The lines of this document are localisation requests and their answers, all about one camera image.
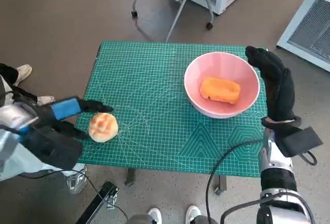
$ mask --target grid lines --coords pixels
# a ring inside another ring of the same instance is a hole
[[[255,104],[236,117],[212,119],[190,104],[185,70],[193,59],[212,51],[246,59],[243,46],[103,42],[85,99],[112,106],[119,133],[104,144],[84,140],[79,162],[208,174],[218,155],[236,144],[261,139],[260,118],[267,114],[262,80]],[[82,114],[76,127],[87,131],[93,115]],[[259,177],[260,148],[261,144],[239,148],[217,173]]]

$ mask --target person's leg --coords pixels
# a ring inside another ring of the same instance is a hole
[[[26,79],[32,72],[32,67],[28,64],[24,64],[18,68],[13,68],[0,63],[0,75],[8,84],[18,86],[18,84]]]
[[[218,224],[214,219],[211,222],[212,224]],[[187,209],[186,224],[208,224],[208,219],[202,215],[199,208],[192,205]]]
[[[25,91],[22,88],[16,87],[12,84],[10,84],[9,86],[11,87],[11,89],[14,92],[14,100],[17,100],[22,95],[24,97],[27,97],[27,98],[31,99],[32,101],[37,103],[39,106],[55,101],[55,98],[50,96],[50,95],[39,96],[38,97],[38,96],[36,96],[32,93],[29,93],[29,92]]]
[[[0,63],[0,75],[8,84],[14,84],[19,76],[19,72],[15,68]]]
[[[160,210],[152,208],[147,215],[134,215],[126,224],[162,224]]]
[[[9,85],[11,87],[11,89],[13,90],[14,92],[14,99],[15,98],[18,98],[21,95],[23,95],[24,97],[27,97],[27,98],[30,98],[31,100],[33,100],[35,103],[38,102],[38,97],[32,93],[29,93],[27,91],[25,91],[24,89],[22,88],[19,88],[19,87],[16,87],[12,84]]]

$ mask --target shoe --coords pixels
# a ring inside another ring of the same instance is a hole
[[[186,213],[186,224],[190,224],[191,221],[193,221],[196,217],[202,215],[202,212],[199,208],[192,205],[187,209]]]
[[[26,79],[31,74],[32,67],[28,64],[24,64],[16,68],[16,70],[19,72],[19,75],[17,76],[17,80],[13,85],[17,87],[21,81]]]
[[[51,103],[51,102],[54,102],[55,101],[55,98],[50,96],[50,95],[46,95],[46,96],[39,96],[38,97],[38,101],[37,101],[37,104],[39,106],[42,106],[42,105],[45,105],[47,103]]]
[[[148,215],[150,215],[157,222],[157,224],[161,224],[161,213],[158,208],[152,208],[149,210]]]
[[[80,172],[86,174],[87,166],[85,165],[83,170],[81,170]],[[70,194],[80,193],[87,184],[87,178],[80,173],[72,174],[70,176],[67,176],[65,179]]]

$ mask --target metal stand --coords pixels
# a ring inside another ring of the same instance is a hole
[[[135,182],[135,168],[129,168],[127,170],[127,176],[126,176],[126,181],[125,181],[125,185],[130,187],[134,184]]]
[[[107,209],[113,210],[114,209],[114,203],[117,200],[117,192],[118,192],[117,186],[112,184],[110,181],[105,181],[102,185],[100,191],[98,192],[102,198],[104,198],[108,204]],[[76,222],[76,224],[82,224],[82,223],[90,223],[95,215],[98,213],[100,208],[103,206],[104,201],[101,199],[99,195],[96,195],[91,201],[91,203],[88,205],[88,207],[85,209],[79,220]]]
[[[227,190],[227,176],[219,175],[219,183],[216,189],[214,190],[214,193],[220,196],[226,190]]]

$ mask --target chair caster wheel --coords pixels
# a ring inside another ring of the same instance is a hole
[[[206,24],[206,29],[207,30],[211,30],[213,28],[213,24],[212,23],[208,23],[208,24]]]
[[[136,10],[133,10],[131,13],[133,19],[136,19],[138,17],[138,12]]]

